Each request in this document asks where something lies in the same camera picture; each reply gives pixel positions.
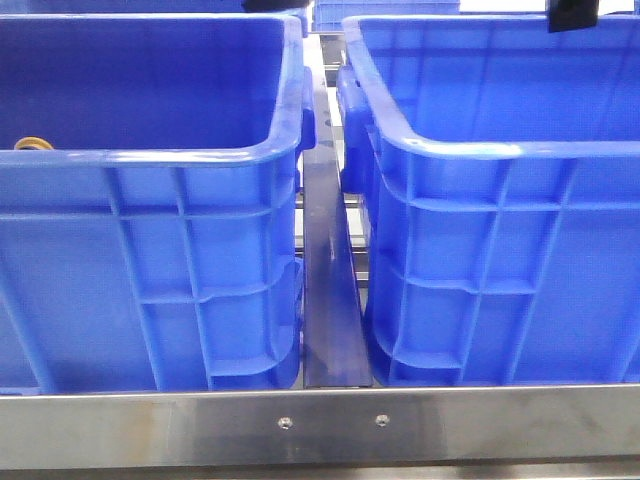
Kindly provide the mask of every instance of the metal guide rail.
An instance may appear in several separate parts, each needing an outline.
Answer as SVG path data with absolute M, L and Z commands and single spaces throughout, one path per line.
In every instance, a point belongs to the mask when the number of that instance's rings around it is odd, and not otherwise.
M 638 385 L 367 388 L 320 36 L 305 49 L 305 388 L 0 397 L 0 478 L 640 477 Z

